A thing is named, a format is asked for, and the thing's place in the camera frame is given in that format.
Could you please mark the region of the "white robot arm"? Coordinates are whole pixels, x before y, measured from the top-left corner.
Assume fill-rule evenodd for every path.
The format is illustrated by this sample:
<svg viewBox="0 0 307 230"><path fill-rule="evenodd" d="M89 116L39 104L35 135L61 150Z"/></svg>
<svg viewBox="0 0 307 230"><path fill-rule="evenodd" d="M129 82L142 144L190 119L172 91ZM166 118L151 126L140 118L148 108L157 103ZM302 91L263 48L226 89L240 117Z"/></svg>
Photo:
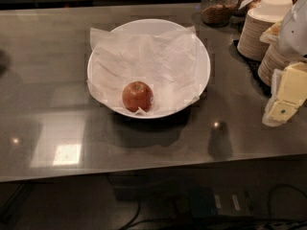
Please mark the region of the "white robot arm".
<svg viewBox="0 0 307 230"><path fill-rule="evenodd" d="M277 52L290 63L267 75L271 81L262 123L269 127L286 124L307 100L307 0L297 0L287 12L275 38Z"/></svg>

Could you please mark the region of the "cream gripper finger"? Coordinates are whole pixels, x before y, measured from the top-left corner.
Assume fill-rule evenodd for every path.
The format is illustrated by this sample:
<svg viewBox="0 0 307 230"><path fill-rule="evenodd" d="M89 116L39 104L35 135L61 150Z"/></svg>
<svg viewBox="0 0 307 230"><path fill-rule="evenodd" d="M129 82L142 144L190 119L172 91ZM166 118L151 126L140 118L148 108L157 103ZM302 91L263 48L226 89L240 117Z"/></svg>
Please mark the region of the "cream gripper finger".
<svg viewBox="0 0 307 230"><path fill-rule="evenodd" d="M297 62L272 75L272 97L268 102L268 118L287 123L307 100L307 63Z"/></svg>
<svg viewBox="0 0 307 230"><path fill-rule="evenodd" d="M272 44L276 42L279 38L279 31L281 28L281 21L277 21L273 25L271 25L267 30L265 30L261 36L260 36L260 41L267 43L267 44Z"/></svg>

